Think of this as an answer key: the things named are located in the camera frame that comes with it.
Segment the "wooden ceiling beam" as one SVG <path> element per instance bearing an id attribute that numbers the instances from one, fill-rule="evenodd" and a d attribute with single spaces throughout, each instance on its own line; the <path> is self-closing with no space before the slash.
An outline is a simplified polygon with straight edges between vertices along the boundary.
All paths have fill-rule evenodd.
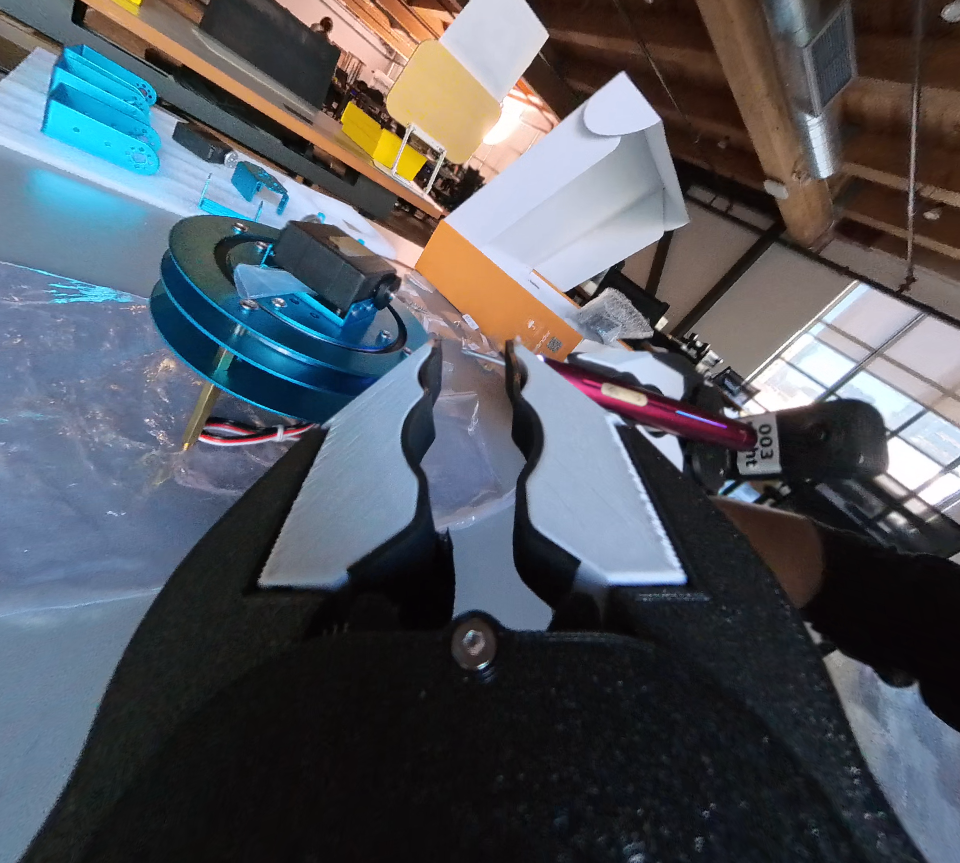
<path id="1" fill-rule="evenodd" d="M 765 177 L 785 187 L 777 205 L 786 231 L 811 248 L 833 226 L 833 201 L 828 184 L 811 175 L 763 2 L 695 2 Z"/>

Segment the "blue round metal base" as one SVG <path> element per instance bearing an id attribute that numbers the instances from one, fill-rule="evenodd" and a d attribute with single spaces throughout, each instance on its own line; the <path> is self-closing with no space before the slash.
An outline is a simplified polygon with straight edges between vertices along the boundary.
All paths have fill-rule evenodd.
<path id="1" fill-rule="evenodd" d="M 242 299 L 239 264 L 276 266 L 281 231 L 258 221 L 198 215 L 171 229 L 150 315 L 172 352 L 199 377 L 272 413 L 322 424 L 428 341 L 400 299 L 336 317 L 317 297 Z"/>

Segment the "small clear plastic piece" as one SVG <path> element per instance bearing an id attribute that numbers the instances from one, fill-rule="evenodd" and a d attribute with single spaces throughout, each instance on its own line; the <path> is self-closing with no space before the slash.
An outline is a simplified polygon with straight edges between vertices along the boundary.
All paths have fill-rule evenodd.
<path id="1" fill-rule="evenodd" d="M 305 282 L 275 267 L 239 264 L 232 277 L 237 295 L 242 300 L 271 300 L 310 292 Z"/>

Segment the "window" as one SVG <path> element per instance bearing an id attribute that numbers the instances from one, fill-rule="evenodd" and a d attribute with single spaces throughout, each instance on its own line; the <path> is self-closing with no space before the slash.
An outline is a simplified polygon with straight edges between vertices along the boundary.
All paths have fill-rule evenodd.
<path id="1" fill-rule="evenodd" d="M 750 411 L 858 400 L 881 413 L 889 465 L 879 485 L 920 517 L 958 522 L 959 330 L 856 284 L 748 380 Z"/>

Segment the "large clear plastic bag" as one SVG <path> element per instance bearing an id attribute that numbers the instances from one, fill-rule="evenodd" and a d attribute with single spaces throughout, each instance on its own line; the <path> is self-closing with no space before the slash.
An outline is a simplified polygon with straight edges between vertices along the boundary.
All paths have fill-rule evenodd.
<path id="1" fill-rule="evenodd" d="M 519 458 L 496 415 L 502 368 L 477 359 L 438 320 L 442 389 L 423 466 L 443 520 L 513 502 Z M 2 264 L 2 498 L 36 499 L 117 521 L 185 491 L 238 497 L 315 427 L 228 395 L 213 415 L 269 439 L 200 441 L 182 432 L 201 380 L 163 344 L 147 300 Z"/>

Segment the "brass standoff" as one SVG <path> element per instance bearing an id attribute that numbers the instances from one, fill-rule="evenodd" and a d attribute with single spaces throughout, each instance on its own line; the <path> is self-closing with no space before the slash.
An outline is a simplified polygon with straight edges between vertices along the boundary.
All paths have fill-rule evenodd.
<path id="1" fill-rule="evenodd" d="M 181 436 L 181 451 L 191 449 L 198 442 L 220 395 L 220 389 L 213 383 L 204 382 L 202 384 L 197 402 L 188 417 Z"/>

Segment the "white foam sheet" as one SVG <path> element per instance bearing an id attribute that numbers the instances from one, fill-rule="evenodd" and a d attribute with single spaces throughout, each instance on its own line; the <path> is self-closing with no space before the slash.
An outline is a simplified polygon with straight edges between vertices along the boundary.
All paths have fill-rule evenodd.
<path id="1" fill-rule="evenodd" d="M 255 216 L 258 203 L 244 199 L 234 187 L 232 168 L 204 162 L 175 142 L 172 134 L 177 121 L 161 107 L 153 107 L 150 112 L 150 124 L 161 143 L 155 174 L 122 169 L 45 134 L 42 120 L 55 59 L 53 53 L 36 49 L 2 78 L 2 146 L 180 217 L 199 210 L 205 185 L 206 198 L 211 202 L 247 218 Z M 287 220 L 318 216 L 370 249 L 385 253 L 387 243 L 382 234 L 352 207 L 283 173 L 274 176 L 289 199 L 282 214 L 267 200 L 259 216 L 261 223 L 279 229 Z"/>

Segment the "large silver ventilation duct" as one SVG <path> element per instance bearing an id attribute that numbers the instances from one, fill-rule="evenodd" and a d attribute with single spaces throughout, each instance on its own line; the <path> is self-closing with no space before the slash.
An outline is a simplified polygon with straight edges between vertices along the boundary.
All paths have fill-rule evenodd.
<path id="1" fill-rule="evenodd" d="M 851 0 L 763 0 L 781 80 L 810 176 L 842 164 L 839 101 L 858 75 Z"/>

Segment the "red electric screwdriver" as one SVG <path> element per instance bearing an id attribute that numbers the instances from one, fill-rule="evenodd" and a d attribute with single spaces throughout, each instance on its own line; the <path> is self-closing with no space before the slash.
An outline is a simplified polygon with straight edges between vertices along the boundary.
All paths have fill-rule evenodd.
<path id="1" fill-rule="evenodd" d="M 558 424 L 563 416 L 578 418 L 584 414 L 587 423 L 574 425 L 579 435 L 598 434 L 603 415 L 610 413 L 681 439 L 736 452 L 757 449 L 761 442 L 761 435 L 750 423 L 600 374 L 602 370 L 626 373 L 641 356 L 621 344 L 575 350 L 562 361 L 532 353 L 522 345 L 498 356 L 466 344 L 463 353 L 504 365 L 507 383 L 519 385 L 516 399 L 535 413 L 545 413 L 546 424 Z"/>

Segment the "black monitor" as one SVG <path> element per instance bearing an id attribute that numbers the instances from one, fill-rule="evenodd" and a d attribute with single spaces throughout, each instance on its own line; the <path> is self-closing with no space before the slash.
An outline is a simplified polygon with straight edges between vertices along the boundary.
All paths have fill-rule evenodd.
<path id="1" fill-rule="evenodd" d="M 198 30 L 306 106 L 324 106 L 341 49 L 276 0 L 209 0 Z"/>

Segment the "thin blue metal plate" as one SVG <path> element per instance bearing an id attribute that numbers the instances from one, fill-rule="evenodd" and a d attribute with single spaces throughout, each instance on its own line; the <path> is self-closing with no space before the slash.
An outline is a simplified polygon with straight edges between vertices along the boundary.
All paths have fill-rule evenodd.
<path id="1" fill-rule="evenodd" d="M 256 212 L 252 216 L 240 212 L 236 209 L 233 209 L 227 205 L 222 204 L 221 202 L 216 201 L 215 199 L 209 196 L 210 184 L 212 182 L 212 174 L 209 173 L 204 181 L 203 187 L 200 191 L 197 207 L 201 213 L 205 213 L 211 216 L 219 217 L 228 217 L 236 220 L 241 220 L 243 222 L 258 222 L 263 210 L 263 201 L 261 200 L 256 207 Z"/>

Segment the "small blue metal bracket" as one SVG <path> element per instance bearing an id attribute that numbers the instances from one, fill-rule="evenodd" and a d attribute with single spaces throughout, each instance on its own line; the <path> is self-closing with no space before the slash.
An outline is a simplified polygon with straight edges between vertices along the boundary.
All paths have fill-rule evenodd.
<path id="1" fill-rule="evenodd" d="M 269 202 L 277 215 L 282 215 L 289 203 L 286 187 L 272 173 L 247 160 L 236 163 L 231 184 L 248 202 Z"/>

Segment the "yellow white cardboard lid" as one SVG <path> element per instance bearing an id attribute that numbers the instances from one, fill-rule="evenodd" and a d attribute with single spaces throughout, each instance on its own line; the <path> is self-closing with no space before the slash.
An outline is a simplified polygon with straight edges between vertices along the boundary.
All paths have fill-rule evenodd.
<path id="1" fill-rule="evenodd" d="M 442 37 L 416 47 L 387 95 L 388 113 L 465 163 L 547 37 L 526 0 L 468 0 Z"/>

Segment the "orange white cardboard box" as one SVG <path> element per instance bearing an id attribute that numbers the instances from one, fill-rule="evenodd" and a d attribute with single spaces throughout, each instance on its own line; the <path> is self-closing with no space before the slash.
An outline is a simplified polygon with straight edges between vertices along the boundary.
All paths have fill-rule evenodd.
<path id="1" fill-rule="evenodd" d="M 690 220 L 664 123 L 625 72 L 435 228 L 415 270 L 498 349 L 591 338 L 570 289 Z"/>

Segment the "long wooden workbench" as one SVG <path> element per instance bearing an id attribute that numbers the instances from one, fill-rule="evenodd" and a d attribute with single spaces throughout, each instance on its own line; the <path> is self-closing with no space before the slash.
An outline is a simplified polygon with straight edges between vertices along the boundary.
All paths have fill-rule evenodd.
<path id="1" fill-rule="evenodd" d="M 295 113 L 278 89 L 205 44 L 203 33 L 158 0 L 2 0 L 2 12 L 60 45 L 85 44 L 146 80 L 162 103 L 278 169 L 377 219 L 397 200 L 433 219 L 446 214 L 381 169 L 330 117 Z"/>

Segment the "spare black servo motor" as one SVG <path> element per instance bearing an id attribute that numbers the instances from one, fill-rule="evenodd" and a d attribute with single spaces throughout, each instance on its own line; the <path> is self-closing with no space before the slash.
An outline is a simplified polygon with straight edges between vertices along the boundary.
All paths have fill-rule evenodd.
<path id="1" fill-rule="evenodd" d="M 234 148 L 202 125 L 177 121 L 172 140 L 199 160 L 213 165 L 225 165 Z"/>

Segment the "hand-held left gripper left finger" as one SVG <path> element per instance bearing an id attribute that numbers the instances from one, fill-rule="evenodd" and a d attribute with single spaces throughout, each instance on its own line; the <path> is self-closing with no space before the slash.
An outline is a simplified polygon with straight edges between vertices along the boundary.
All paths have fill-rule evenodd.
<path id="1" fill-rule="evenodd" d="M 261 588 L 343 588 L 435 537 L 423 461 L 442 348 L 428 341 L 335 413 L 261 571 Z"/>

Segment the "grey desk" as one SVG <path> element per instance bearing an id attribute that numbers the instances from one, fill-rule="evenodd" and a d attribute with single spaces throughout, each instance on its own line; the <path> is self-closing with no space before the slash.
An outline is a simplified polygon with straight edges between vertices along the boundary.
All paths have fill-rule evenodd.
<path id="1" fill-rule="evenodd" d="M 4 146 L 1 204 L 2 264 L 146 301 L 180 218 Z M 498 404 L 516 476 L 522 459 L 506 433 L 503 392 Z M 2 861 L 18 860 L 52 807 L 122 644 L 188 548 L 236 498 L 164 490 L 117 520 L 2 498 L 2 617 L 23 615 L 2 625 Z M 507 555 L 494 536 L 509 528 L 513 503 L 456 522 L 435 509 L 439 527 L 453 531 L 462 569 L 481 569 L 485 542 Z M 907 833 L 928 861 L 958 861 L 958 732 L 916 688 L 894 688 L 839 651 L 825 666 Z"/>

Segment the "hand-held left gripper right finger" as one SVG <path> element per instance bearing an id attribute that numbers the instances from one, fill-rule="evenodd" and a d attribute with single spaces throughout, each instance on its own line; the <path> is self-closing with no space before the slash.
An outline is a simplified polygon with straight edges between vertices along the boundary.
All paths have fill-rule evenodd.
<path id="1" fill-rule="evenodd" d="M 505 348 L 523 458 L 512 531 L 527 586 L 685 586 L 689 575 L 609 415 L 525 346 Z"/>

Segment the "person's right hand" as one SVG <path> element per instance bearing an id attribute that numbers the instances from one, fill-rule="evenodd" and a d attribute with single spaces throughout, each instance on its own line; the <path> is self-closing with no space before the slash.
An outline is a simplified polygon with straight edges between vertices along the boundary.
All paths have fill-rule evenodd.
<path id="1" fill-rule="evenodd" d="M 820 592 L 825 574 L 824 546 L 806 517 L 729 497 L 711 498 L 746 537 L 772 571 L 791 603 L 803 610 Z"/>

